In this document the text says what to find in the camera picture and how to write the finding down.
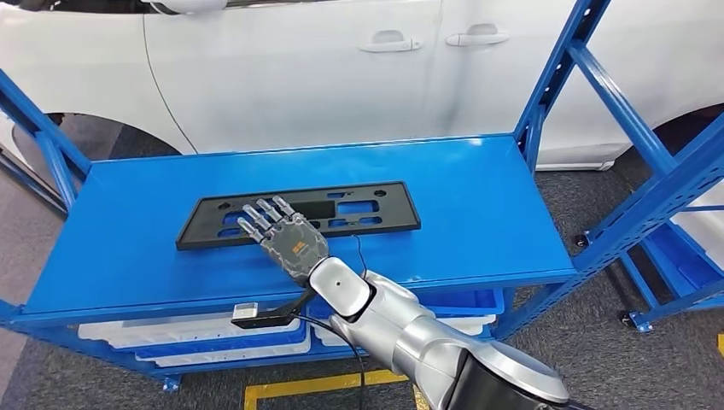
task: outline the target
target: gray carpet floor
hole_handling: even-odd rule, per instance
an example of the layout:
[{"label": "gray carpet floor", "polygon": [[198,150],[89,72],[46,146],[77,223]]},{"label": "gray carpet floor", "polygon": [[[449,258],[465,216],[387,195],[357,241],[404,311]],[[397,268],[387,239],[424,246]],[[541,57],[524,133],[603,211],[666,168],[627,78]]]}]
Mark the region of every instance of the gray carpet floor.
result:
[{"label": "gray carpet floor", "polygon": [[[697,127],[686,126],[687,134]],[[678,143],[679,139],[674,138],[673,144]],[[536,181],[574,254],[580,250],[570,238],[609,213],[645,178],[645,173],[636,155],[626,154],[608,172],[539,173]],[[651,266],[641,266],[643,274],[657,284]],[[624,327],[617,314],[623,309],[643,308],[642,303],[626,273],[614,263],[517,333],[510,343],[554,366],[563,375],[571,395],[591,407],[724,408],[724,359],[716,348],[716,335],[724,331],[724,311],[680,314],[656,322],[653,332],[640,334]],[[367,366],[378,367],[371,360]],[[355,361],[335,360],[197,373],[184,377],[179,392],[166,394],[158,383],[143,376],[28,341],[0,410],[238,410],[242,408],[244,386],[355,371]],[[261,401],[259,408],[356,408],[356,395],[355,389],[345,389],[269,399]],[[412,391],[405,383],[375,386],[367,396],[369,409],[415,408]]]}]

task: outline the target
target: cable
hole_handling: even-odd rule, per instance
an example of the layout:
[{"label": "cable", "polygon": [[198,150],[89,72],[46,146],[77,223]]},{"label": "cable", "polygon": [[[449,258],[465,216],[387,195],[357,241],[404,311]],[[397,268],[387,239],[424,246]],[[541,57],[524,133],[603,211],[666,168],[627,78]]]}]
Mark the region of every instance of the cable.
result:
[{"label": "cable", "polygon": [[359,260],[362,261],[362,268],[364,269],[360,276],[362,279],[367,279],[367,263],[365,262],[365,257],[362,255],[362,240],[359,239],[357,235],[353,235],[353,237],[357,239],[357,254],[359,255]]},{"label": "cable", "polygon": [[341,333],[338,333],[332,326],[327,325],[321,320],[317,320],[315,318],[310,318],[309,316],[304,316],[297,313],[291,314],[293,317],[299,319],[299,320],[305,320],[309,323],[315,324],[322,329],[325,329],[327,331],[331,331],[332,333],[339,336],[352,350],[352,353],[354,353],[354,357],[357,358],[357,361],[359,362],[359,410],[365,409],[365,364],[362,362],[362,356],[359,355],[359,352],[356,348],[354,348],[354,345]]}]

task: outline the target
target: robotic hand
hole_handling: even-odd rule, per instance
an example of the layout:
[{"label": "robotic hand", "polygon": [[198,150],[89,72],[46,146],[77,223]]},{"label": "robotic hand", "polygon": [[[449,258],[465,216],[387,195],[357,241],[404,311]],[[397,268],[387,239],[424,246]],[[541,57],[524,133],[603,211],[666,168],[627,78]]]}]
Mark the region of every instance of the robotic hand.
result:
[{"label": "robotic hand", "polygon": [[409,290],[377,273],[356,274],[329,255],[324,237],[279,196],[238,223],[304,288],[335,310],[332,327],[393,372],[405,374],[434,409],[578,408],[550,367],[499,342],[483,342],[440,322]]}]

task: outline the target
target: floor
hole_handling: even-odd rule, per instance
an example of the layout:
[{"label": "floor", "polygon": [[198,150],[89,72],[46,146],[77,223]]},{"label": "floor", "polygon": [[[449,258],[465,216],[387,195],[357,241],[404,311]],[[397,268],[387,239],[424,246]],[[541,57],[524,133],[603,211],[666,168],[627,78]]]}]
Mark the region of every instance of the floor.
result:
[{"label": "floor", "polygon": [[[683,125],[683,134],[691,135],[707,118]],[[659,131],[679,137],[681,130],[672,126]],[[673,145],[680,142],[676,138],[672,141]],[[128,155],[128,148],[134,147],[133,143],[125,149],[117,145],[114,151],[125,151],[114,155]],[[541,194],[571,253],[579,249],[569,239],[609,213],[646,172],[635,154],[626,154],[609,172],[537,175]],[[0,179],[3,296],[14,302],[23,300],[60,228],[61,223],[50,213]],[[656,284],[651,267],[645,263],[642,267],[644,275]],[[724,312],[685,313],[657,322],[652,333],[639,334],[623,327],[616,318],[620,310],[629,308],[642,308],[641,300],[615,263],[516,334],[510,343],[555,367],[571,395],[591,407],[721,408],[724,359],[716,338],[724,331]],[[184,377],[178,393],[164,394],[158,383],[142,376],[44,343],[0,333],[0,346],[0,392],[7,385],[0,410],[240,409],[244,386],[357,371],[354,361],[335,360],[198,373]],[[368,361],[368,367],[378,365]],[[369,409],[415,408],[409,383],[374,386],[367,397]],[[265,399],[259,408],[355,408],[356,400],[355,389],[344,389]]]}]

